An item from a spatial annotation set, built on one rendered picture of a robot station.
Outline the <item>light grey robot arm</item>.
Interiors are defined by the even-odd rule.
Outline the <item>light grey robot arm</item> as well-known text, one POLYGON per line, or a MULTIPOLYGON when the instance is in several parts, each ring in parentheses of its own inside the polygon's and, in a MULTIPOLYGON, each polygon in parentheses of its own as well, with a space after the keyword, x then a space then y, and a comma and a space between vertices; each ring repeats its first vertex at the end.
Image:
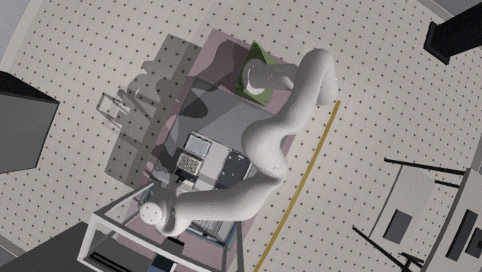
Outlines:
POLYGON ((245 89, 254 95, 264 89, 292 92, 275 116, 251 123, 242 134, 242 149, 257 169, 256 174, 231 188, 185 192, 178 197, 172 189, 161 187, 162 181, 156 179, 149 200, 141 205, 139 214, 145 223, 154 224, 158 234, 177 236, 192 220, 243 221, 256 215, 288 173, 288 162, 280 148, 281 139, 299 133, 315 105, 328 105, 337 97, 335 64, 325 49, 309 51, 299 67, 291 63, 263 63, 260 59, 246 63, 242 73, 245 89))

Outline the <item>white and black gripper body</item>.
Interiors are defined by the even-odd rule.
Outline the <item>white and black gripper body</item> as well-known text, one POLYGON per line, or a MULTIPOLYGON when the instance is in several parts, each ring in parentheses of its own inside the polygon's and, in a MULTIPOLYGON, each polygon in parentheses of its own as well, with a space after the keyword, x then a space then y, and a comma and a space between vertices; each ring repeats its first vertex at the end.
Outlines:
POLYGON ((172 189, 179 196, 181 194, 184 183, 183 182, 175 183, 175 182, 176 180, 170 183, 167 188, 172 189))

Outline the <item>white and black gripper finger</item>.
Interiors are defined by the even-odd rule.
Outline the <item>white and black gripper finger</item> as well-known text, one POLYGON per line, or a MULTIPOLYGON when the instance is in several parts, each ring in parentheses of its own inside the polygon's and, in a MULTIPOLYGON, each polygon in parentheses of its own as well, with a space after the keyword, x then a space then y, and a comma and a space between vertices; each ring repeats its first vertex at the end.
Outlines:
POLYGON ((183 182, 184 180, 186 180, 186 178, 184 178, 182 175, 179 174, 177 180, 175 183, 179 183, 179 181, 183 182), (183 179, 182 179, 183 178, 183 179))

